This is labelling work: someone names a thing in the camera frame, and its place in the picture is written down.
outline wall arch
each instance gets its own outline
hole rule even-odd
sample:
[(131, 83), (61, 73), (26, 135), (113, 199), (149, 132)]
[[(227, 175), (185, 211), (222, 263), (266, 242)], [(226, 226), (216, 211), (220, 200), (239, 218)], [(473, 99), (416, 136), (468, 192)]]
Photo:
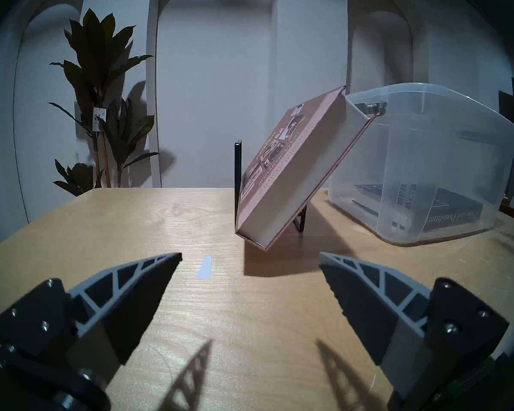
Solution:
[(13, 132), (19, 183), (29, 222), (72, 198), (53, 185), (58, 174), (53, 164), (87, 162), (78, 156), (76, 127), (48, 102), (75, 114), (75, 93), (61, 69), (52, 61), (76, 61), (64, 37), (69, 19), (79, 20), (84, 0), (46, 0), (28, 23), (17, 56), (13, 90)]
[(21, 0), (0, 25), (0, 241), (27, 224), (13, 139), (13, 89), (25, 28), (45, 0)]
[(349, 92), (428, 82), (425, 22), (409, 0), (348, 0), (347, 11)]
[(234, 141), (244, 141), (245, 164), (266, 138), (271, 0), (153, 1), (147, 111), (162, 171), (158, 184), (152, 168), (153, 185), (231, 186)]

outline wooden table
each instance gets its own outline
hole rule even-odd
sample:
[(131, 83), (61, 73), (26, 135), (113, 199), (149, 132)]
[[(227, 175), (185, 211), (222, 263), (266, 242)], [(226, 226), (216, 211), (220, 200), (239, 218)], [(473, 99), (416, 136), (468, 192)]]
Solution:
[[(163, 398), (211, 340), (199, 410), (384, 409), (391, 386), (341, 314), (322, 272), (326, 250), (394, 267), (432, 287), (463, 284), (514, 331), (514, 220), (416, 247), (383, 242), (329, 205), (308, 208), (263, 253), (233, 232), (232, 189), (92, 190), (0, 244), (0, 312), (48, 277), (66, 289), (124, 262), (182, 252), (153, 322), (107, 388), (113, 410), (165, 409)], [(204, 256), (212, 278), (199, 280)], [(340, 360), (335, 391), (324, 360)]]

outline plastic storage bin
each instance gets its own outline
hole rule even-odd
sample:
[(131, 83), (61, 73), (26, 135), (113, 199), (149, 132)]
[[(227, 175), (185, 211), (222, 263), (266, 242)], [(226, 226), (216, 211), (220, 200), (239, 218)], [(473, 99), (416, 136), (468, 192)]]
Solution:
[(386, 103), (386, 111), (332, 174), (332, 203), (394, 244), (493, 226), (514, 155), (513, 123), (432, 84), (389, 85), (346, 100), (360, 109)]

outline pink book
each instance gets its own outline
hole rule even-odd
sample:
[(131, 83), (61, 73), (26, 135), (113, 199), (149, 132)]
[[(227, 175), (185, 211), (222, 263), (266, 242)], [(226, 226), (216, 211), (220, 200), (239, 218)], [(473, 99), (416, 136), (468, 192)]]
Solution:
[(344, 91), (334, 89), (284, 114), (242, 175), (236, 234), (270, 248), (363, 134), (373, 118)]

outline screw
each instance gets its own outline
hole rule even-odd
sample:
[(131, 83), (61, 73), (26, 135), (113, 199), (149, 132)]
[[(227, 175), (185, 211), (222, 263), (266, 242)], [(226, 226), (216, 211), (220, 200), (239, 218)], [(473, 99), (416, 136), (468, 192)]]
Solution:
[(453, 323), (445, 323), (443, 328), (446, 329), (447, 333), (456, 333), (459, 331), (459, 328)]

